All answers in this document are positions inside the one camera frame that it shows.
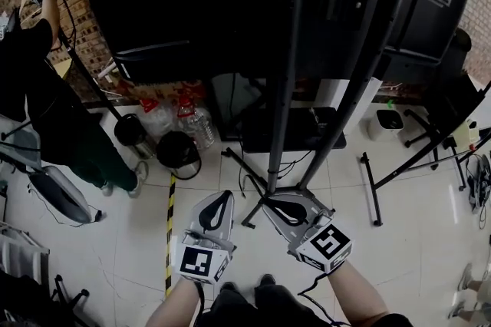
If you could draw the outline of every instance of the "person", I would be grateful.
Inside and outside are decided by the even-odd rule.
[[[5,34],[0,42],[0,114],[24,121],[27,97],[42,160],[70,167],[106,196],[117,186],[137,197],[148,175],[147,163],[139,162],[131,170],[79,97],[45,61],[59,26],[57,0],[42,0],[41,19],[33,28],[17,27]]]
[[[465,301],[459,301],[452,307],[448,315],[449,319],[459,317],[470,325],[488,325],[491,323],[491,281],[476,281],[472,275],[473,265],[467,264],[460,278],[457,291],[473,290],[477,293],[477,302],[483,304],[477,311],[464,310]]]
[[[329,276],[334,294],[344,315],[354,327],[411,327],[402,315],[389,313],[377,290],[345,261]],[[307,306],[300,304],[272,275],[266,274],[254,289],[255,307],[239,293],[234,283],[226,282],[209,312],[196,324],[199,327],[247,325],[329,325]],[[196,284],[181,278],[169,297],[152,314],[146,327],[187,327],[193,319],[199,293]]]

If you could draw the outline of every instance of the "shoe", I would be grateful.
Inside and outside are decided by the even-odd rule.
[[[469,263],[467,264],[466,268],[464,269],[462,273],[462,278],[460,278],[459,285],[457,286],[457,290],[466,290],[467,285],[469,285],[469,282],[473,280],[473,264]]]
[[[464,303],[464,301],[460,301],[456,305],[454,305],[448,314],[448,319],[456,318],[459,315],[459,312],[463,311]]]
[[[225,282],[220,288],[220,292],[222,290],[232,290],[233,292],[239,292],[239,288],[234,282]]]
[[[114,190],[114,185],[112,183],[108,183],[106,182],[102,188],[101,188],[101,192],[103,195],[105,196],[110,196],[113,194],[113,190]]]
[[[141,193],[141,188],[148,178],[148,163],[141,160],[135,167],[134,173],[137,175],[138,183],[135,189],[128,192],[129,197],[138,197]]]
[[[266,285],[276,285],[275,278],[271,274],[264,274],[261,277],[261,281],[259,282],[259,286],[266,286]]]

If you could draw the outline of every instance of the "white trash bin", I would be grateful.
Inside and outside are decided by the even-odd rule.
[[[368,125],[368,136],[373,141],[391,141],[403,128],[402,118],[395,110],[377,110]]]

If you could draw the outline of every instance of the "yellow and black caution tape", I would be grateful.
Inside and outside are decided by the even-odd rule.
[[[166,298],[172,289],[172,267],[170,266],[170,239],[172,237],[172,217],[174,215],[174,192],[176,192],[176,178],[170,175],[169,206],[167,207],[167,251],[166,251]]]

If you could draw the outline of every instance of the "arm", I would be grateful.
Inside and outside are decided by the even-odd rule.
[[[146,327],[189,327],[198,301],[195,283],[181,278],[169,297],[148,319]]]
[[[370,327],[388,315],[381,295],[348,261],[328,278],[339,305],[353,327]]]
[[[52,45],[58,39],[58,29],[60,28],[60,11],[56,0],[43,0],[41,18],[45,18],[51,26],[51,32],[53,34]]]

